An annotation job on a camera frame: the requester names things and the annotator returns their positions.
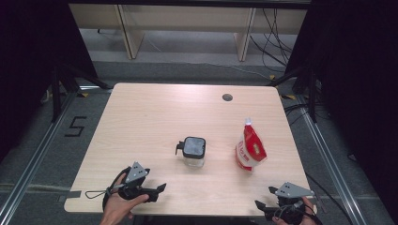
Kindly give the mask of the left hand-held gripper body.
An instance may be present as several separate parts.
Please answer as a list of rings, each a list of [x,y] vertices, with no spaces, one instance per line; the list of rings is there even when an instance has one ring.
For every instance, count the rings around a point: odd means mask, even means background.
[[[145,181],[144,167],[135,161],[127,168],[126,176],[121,181],[118,194],[125,200],[132,200],[140,195],[147,194],[147,190],[142,187]]]

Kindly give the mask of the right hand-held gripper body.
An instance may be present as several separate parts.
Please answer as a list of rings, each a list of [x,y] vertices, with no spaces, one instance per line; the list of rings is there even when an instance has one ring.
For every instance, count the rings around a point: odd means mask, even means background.
[[[313,196],[314,192],[290,182],[285,182],[279,188],[276,188],[273,193],[277,196],[279,205],[275,216],[288,224],[300,224],[306,210],[306,204],[302,198]]]

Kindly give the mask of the red and white refill pouch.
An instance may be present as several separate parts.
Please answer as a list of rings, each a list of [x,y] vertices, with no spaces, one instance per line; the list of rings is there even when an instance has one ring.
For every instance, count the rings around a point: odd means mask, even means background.
[[[243,133],[236,144],[235,152],[237,165],[249,172],[268,158],[266,148],[257,135],[251,118],[245,119]]]

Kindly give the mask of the glass jar with black lid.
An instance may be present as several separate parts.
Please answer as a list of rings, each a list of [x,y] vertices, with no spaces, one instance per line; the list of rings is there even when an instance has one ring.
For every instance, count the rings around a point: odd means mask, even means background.
[[[206,140],[200,137],[186,137],[176,145],[176,152],[182,151],[184,163],[191,167],[203,167],[205,164]]]

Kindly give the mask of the person's right hand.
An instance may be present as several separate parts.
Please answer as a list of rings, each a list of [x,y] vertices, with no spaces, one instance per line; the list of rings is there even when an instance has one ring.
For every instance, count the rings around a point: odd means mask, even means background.
[[[305,204],[305,215],[302,217],[299,225],[317,225],[317,223],[312,219],[312,215],[314,214],[314,205],[306,197],[303,197],[302,201]],[[278,217],[273,217],[272,221],[276,225],[289,225],[283,219]]]

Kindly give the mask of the person's left hand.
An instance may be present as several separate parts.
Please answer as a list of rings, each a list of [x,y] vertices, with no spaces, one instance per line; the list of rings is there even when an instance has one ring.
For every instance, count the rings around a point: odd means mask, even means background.
[[[143,194],[132,200],[125,200],[113,188],[103,210],[99,225],[119,225],[124,218],[133,219],[131,210],[135,206],[145,203],[148,198],[147,194]]]

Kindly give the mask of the dark grey tape strip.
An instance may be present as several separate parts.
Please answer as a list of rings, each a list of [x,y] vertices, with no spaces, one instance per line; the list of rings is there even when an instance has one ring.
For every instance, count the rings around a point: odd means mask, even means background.
[[[64,203],[67,199],[80,198],[81,194],[82,192],[80,190],[69,191],[66,195],[60,195],[58,197],[58,202]]]

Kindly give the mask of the black metal stand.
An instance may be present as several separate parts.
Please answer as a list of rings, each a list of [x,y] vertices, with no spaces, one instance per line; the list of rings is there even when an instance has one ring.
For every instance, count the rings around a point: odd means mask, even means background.
[[[292,78],[296,78],[296,81],[292,87],[292,91],[295,94],[302,95],[305,91],[308,91],[307,104],[309,115],[315,123],[316,75],[311,68],[305,66],[294,68],[288,72],[285,72],[281,78],[271,81],[268,86],[276,87],[277,85]]]
[[[100,89],[110,90],[112,86],[102,82],[98,77],[90,75],[75,66],[68,64],[57,64],[52,71],[52,91],[53,91],[53,118],[55,122],[62,112],[61,98],[60,98],[60,85],[63,85],[68,93],[77,93],[80,86],[75,78],[83,78],[90,83],[95,84]]]

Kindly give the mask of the black curtain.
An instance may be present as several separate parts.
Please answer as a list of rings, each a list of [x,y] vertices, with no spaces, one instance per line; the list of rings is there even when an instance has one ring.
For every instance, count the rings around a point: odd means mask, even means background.
[[[311,0],[287,67],[304,65],[398,224],[398,0]]]
[[[55,69],[95,78],[68,0],[0,0],[0,161],[23,135]]]

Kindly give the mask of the aluminium floor rail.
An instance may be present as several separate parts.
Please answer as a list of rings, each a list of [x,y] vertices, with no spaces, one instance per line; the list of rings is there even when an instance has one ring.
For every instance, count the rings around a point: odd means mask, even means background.
[[[17,210],[24,193],[26,192],[30,182],[35,176],[39,165],[45,158],[54,136],[60,125],[62,124],[69,106],[76,98],[76,93],[67,93],[64,102],[61,105],[61,111],[58,116],[52,121],[46,130],[43,138],[40,140],[33,156],[25,166],[22,175],[17,180],[16,184],[12,186],[10,193],[0,209],[0,225],[8,225],[11,221],[15,211]]]
[[[302,109],[302,111],[305,123],[307,124],[307,127],[309,128],[314,142],[317,146],[317,149],[325,162],[333,185],[335,186],[341,198],[348,217],[351,219],[353,225],[367,225],[366,219],[360,211],[360,206],[350,188],[348,187],[346,181],[344,180],[344,177],[333,155],[331,154],[317,123],[314,121],[314,118],[310,116],[309,110],[305,111],[304,109]]]

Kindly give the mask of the short aluminium rail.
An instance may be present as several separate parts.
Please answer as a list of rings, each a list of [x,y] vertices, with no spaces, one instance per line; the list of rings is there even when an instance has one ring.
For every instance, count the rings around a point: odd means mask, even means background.
[[[81,93],[112,93],[113,88],[101,88],[96,85],[80,85]]]

